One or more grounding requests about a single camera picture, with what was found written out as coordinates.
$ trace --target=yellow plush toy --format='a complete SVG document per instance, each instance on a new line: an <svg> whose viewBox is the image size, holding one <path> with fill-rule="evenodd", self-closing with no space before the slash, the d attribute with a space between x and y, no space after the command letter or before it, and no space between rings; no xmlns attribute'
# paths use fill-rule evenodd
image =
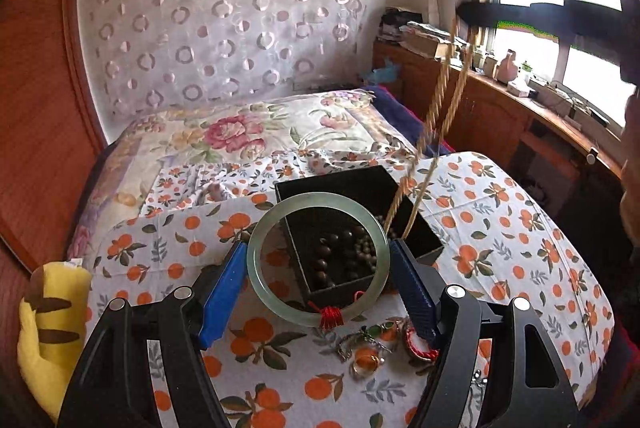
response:
<svg viewBox="0 0 640 428"><path fill-rule="evenodd" d="M18 365L33 397L58 420L84 345L91 275L67 262L50 262L31 275L20 302Z"/></svg>

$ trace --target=bed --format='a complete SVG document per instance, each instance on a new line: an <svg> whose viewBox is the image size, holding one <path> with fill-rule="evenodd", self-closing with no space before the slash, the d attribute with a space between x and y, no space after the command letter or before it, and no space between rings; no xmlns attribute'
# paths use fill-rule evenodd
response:
<svg viewBox="0 0 640 428"><path fill-rule="evenodd" d="M169 110L130 125L105 162L68 252L94 274L88 332L113 297L132 304L160 300L222 260L228 242L275 202L276 180L382 165L399 181L414 147L372 98L362 90L326 92ZM429 163L422 160L418 170ZM416 185L409 181L410 199ZM597 280L545 212L490 159L464 152L440 158L420 213L445 246L436 262L444 280L496 302L529 298L577 402L588 401L614 319ZM262 257L274 293L299 302L275 228ZM399 296L385 294L359 322L325 333L277 318L247 286L228 332L204 354L207 371L238 427L250 420L259 426L270 416L274 426L346 428L376 416L404 426L428 370L412 366L398 348L372 379L354 381L332 347L336 336L363 324L405 315ZM480 377L470 387L464 426L478 418L490 347L490 340L478 347ZM149 357L163 425L175 426L157 342L150 343ZM273 407L256 400L265 386L276 392Z"/></svg>

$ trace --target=jade bangle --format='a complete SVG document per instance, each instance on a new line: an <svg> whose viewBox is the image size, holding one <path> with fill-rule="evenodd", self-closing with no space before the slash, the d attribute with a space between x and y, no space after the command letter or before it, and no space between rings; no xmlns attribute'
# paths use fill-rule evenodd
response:
<svg viewBox="0 0 640 428"><path fill-rule="evenodd" d="M249 240L246 254L249 280L260 300L281 318L307 327L317 327L320 324L321 316L319 314L294 309L271 292L268 284L264 281L262 267L260 266L262 244L271 228L290 213L304 210L305 208L332 208L351 215L367 230L376 249L378 262L371 285L358 300L340 311L342 319L347 322L371 307L380 296L380 293L382 293L386 278L389 275L390 257L389 244L380 223L366 208L345 196L324 192L295 195L284 199L266 212L256 224Z"/></svg>

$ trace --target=jewelry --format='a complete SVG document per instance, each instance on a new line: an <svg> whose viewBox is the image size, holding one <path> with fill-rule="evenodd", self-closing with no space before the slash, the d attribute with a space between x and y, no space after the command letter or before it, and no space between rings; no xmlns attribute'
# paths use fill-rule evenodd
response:
<svg viewBox="0 0 640 428"><path fill-rule="evenodd" d="M402 326L402 341L404 348L412 358L426 363L435 363L438 351L431 348L424 339L416 334L410 318L407 318Z"/></svg>
<svg viewBox="0 0 640 428"><path fill-rule="evenodd" d="M355 379L366 379L370 378L375 374L377 369L380 368L385 362L384 358L380 356L376 356L375 354L366 354L364 356L359 356L353 363L351 363L350 371L351 375Z"/></svg>
<svg viewBox="0 0 640 428"><path fill-rule="evenodd" d="M372 328L378 327L381 331L386 331L394 328L394 326L397 328L396 322L385 322L382 325L374 325ZM351 334L347 334L346 336L339 338L335 343L335 351L340 360L343 363L346 363L353 355L353 347L361 344L372 345L378 350L384 350L385 352L393 352L391 348L388 348L374 338L369 333L369 329L366 326L362 326L357 332L352 332Z"/></svg>
<svg viewBox="0 0 640 428"><path fill-rule="evenodd" d="M482 377L482 372L480 370L476 370L474 372L474 376L471 380L471 385L476 385L479 388L484 388L486 387L488 379L487 378L483 378Z"/></svg>

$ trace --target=ring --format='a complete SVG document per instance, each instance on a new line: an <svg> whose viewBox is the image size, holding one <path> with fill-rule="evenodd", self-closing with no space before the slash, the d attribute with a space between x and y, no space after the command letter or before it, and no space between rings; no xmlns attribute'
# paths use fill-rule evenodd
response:
<svg viewBox="0 0 640 428"><path fill-rule="evenodd" d="M351 363L351 373L356 379L369 378L375 374L377 369L379 369L380 365L384 362L385 360L383 358L374 354L359 356Z"/></svg>
<svg viewBox="0 0 640 428"><path fill-rule="evenodd" d="M402 341L404 348L412 358L426 363L435 363L438 351L431 348L424 339L416 334L415 327L409 318L402 326Z"/></svg>

